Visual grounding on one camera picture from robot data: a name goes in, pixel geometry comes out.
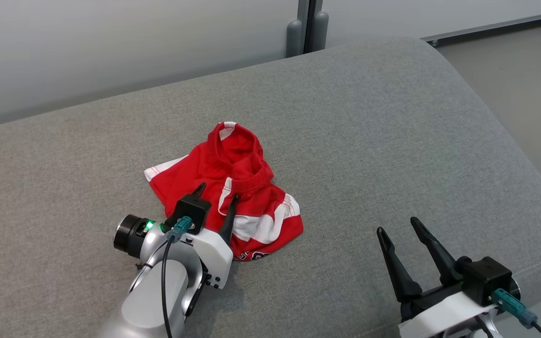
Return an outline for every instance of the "gray couch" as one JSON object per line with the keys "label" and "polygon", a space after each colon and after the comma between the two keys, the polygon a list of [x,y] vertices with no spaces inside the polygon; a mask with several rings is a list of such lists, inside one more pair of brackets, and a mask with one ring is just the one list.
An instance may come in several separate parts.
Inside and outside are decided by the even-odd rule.
{"label": "gray couch", "polygon": [[93,336],[135,274],[116,224],[163,219],[143,169],[225,120],[258,135],[305,229],[235,262],[186,336],[397,336],[375,229],[429,289],[439,274],[413,215],[453,256],[509,267],[526,304],[541,299],[541,176],[438,52],[375,38],[0,125],[0,337]]}

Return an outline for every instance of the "camera lens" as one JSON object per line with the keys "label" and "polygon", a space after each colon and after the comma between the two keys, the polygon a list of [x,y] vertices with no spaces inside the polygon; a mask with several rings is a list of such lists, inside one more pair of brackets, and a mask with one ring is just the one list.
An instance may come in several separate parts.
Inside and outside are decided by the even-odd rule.
{"label": "camera lens", "polygon": [[139,258],[141,246],[146,235],[146,225],[149,222],[147,218],[140,218],[135,215],[128,215],[122,220],[116,228],[114,236],[114,248],[126,252],[132,257]]}

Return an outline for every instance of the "teal connector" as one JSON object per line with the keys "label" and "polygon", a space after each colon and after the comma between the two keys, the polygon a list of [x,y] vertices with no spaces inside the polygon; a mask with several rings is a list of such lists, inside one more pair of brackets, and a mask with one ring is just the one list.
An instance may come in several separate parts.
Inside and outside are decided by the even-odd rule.
{"label": "teal connector", "polygon": [[179,218],[177,220],[177,224],[172,227],[172,229],[166,233],[166,236],[168,240],[172,237],[172,243],[178,242],[179,239],[181,239],[181,236],[189,230],[189,227],[191,227],[191,224],[193,222],[191,221],[191,217],[183,216],[182,218]]}
{"label": "teal connector", "polygon": [[532,323],[537,322],[535,313],[527,310],[522,302],[503,289],[497,289],[492,293],[492,302],[500,309],[509,312],[519,319],[520,323],[526,327],[526,329],[531,329]]}

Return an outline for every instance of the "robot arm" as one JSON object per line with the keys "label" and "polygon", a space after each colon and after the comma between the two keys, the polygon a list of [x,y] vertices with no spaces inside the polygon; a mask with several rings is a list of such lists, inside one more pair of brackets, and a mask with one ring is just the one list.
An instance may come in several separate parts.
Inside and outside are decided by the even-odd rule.
{"label": "robot arm", "polygon": [[512,272],[491,257],[457,261],[421,221],[410,219],[419,240],[427,246],[440,271],[441,285],[423,291],[404,269],[395,246],[383,228],[377,229],[385,265],[400,305],[402,338],[479,338],[501,335],[494,326],[496,315],[510,312],[527,328],[537,325],[537,316],[520,302]]}
{"label": "robot arm", "polygon": [[[185,320],[193,311],[204,286],[223,289],[231,268],[232,251],[228,245],[232,233],[238,197],[219,233],[204,228],[210,203],[200,199],[205,184],[177,202],[175,212],[165,222],[129,215],[116,229],[114,248],[140,258],[138,273],[121,306],[105,323],[101,338],[162,338],[167,336],[162,311],[162,262],[168,235],[178,238],[166,260],[165,290],[167,314],[172,336],[183,332]],[[173,226],[189,220],[187,233]]]}

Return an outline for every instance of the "red and white jersey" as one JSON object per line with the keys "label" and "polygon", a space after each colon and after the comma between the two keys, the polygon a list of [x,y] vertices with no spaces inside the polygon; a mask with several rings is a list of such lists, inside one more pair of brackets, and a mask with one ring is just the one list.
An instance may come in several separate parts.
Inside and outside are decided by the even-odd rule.
{"label": "red and white jersey", "polygon": [[177,201],[206,182],[201,197],[212,203],[206,228],[219,231],[234,194],[233,258],[251,261],[285,246],[303,232],[295,199],[271,183],[258,137],[235,122],[222,122],[189,155],[146,169],[146,178],[164,204],[166,216]]}

